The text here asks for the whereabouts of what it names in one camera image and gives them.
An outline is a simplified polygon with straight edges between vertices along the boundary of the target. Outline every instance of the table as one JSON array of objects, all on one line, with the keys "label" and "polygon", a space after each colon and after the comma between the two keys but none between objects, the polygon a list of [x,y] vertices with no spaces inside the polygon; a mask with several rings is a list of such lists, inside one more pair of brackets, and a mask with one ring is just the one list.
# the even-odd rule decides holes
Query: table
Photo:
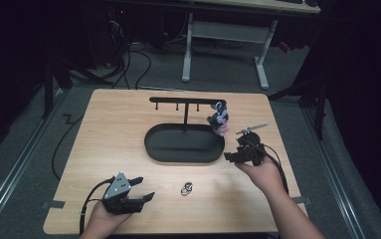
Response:
[{"label": "table", "polygon": [[[222,4],[235,7],[251,7],[276,11],[291,11],[298,13],[318,14],[320,12],[319,7],[309,7],[305,4],[305,2],[302,2],[302,4],[287,3],[276,0],[193,0],[191,2]],[[186,53],[184,55],[183,64],[183,82],[190,81],[192,38],[211,38],[262,44],[262,48],[259,51],[259,54],[255,57],[254,62],[258,72],[261,88],[263,90],[267,90],[269,88],[269,83],[265,74],[264,60],[271,40],[274,36],[277,23],[278,20],[275,19],[272,21],[270,26],[254,27],[217,22],[193,21],[193,14],[190,13],[187,27]]]},{"label": "table", "polygon": [[[262,94],[199,93],[96,90],[78,132],[54,200],[63,208],[50,208],[44,224],[48,234],[79,233],[80,211],[92,188],[122,171],[128,179],[142,176],[129,197],[141,198],[155,192],[141,213],[135,213],[116,234],[160,233],[243,233],[274,232],[269,204],[249,177],[233,163],[219,159],[208,164],[160,163],[144,147],[147,131],[159,123],[182,122],[184,106],[155,104],[150,97],[222,99],[227,101],[230,131],[225,135],[224,152],[235,152],[235,132],[268,122],[256,130],[264,144],[280,156],[289,194],[300,196],[280,131],[268,98]],[[205,123],[214,113],[208,105],[189,108],[188,123]],[[193,191],[181,195],[184,183]],[[106,187],[94,193],[101,198]],[[87,221],[94,203],[89,204]],[[305,212],[303,204],[299,205]]]}]

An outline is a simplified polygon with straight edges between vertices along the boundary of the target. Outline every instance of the jewelry stand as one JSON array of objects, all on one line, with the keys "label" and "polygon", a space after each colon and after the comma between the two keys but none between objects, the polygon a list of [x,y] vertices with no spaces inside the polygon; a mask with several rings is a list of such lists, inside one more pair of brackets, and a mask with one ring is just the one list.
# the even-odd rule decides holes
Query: jewelry stand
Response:
[{"label": "jewelry stand", "polygon": [[208,163],[218,159],[225,146],[222,136],[215,134],[207,124],[187,123],[189,105],[225,104],[224,100],[187,98],[150,98],[152,103],[185,104],[184,123],[161,123],[152,127],[144,138],[147,154],[161,162]]}]

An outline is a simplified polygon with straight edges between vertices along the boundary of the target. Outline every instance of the person's left hand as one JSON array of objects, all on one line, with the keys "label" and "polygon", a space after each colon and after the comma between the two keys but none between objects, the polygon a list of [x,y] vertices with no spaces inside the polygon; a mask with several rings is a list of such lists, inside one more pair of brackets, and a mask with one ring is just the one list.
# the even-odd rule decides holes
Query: person's left hand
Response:
[{"label": "person's left hand", "polygon": [[103,204],[98,201],[92,211],[88,226],[81,239],[86,238],[106,238],[110,236],[116,228],[126,221],[132,214],[113,215],[106,211]]}]

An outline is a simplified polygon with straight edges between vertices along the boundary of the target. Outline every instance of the person's right arm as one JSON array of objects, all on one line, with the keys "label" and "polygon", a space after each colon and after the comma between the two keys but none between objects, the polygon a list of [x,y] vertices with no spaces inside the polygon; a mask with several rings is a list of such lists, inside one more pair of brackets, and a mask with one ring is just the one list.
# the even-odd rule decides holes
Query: person's right arm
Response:
[{"label": "person's right arm", "polygon": [[278,230],[283,239],[324,238],[284,190],[281,175],[274,163],[265,157],[259,166],[236,163],[261,189],[271,207]]}]

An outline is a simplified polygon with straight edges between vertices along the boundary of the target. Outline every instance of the black tray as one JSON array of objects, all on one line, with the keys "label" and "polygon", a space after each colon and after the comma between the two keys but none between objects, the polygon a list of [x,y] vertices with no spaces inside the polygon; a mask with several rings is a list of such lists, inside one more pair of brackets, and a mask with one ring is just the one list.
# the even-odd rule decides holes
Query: black tray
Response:
[{"label": "black tray", "polygon": [[147,132],[144,146],[157,161],[207,163],[221,156],[225,141],[209,125],[161,123]]}]

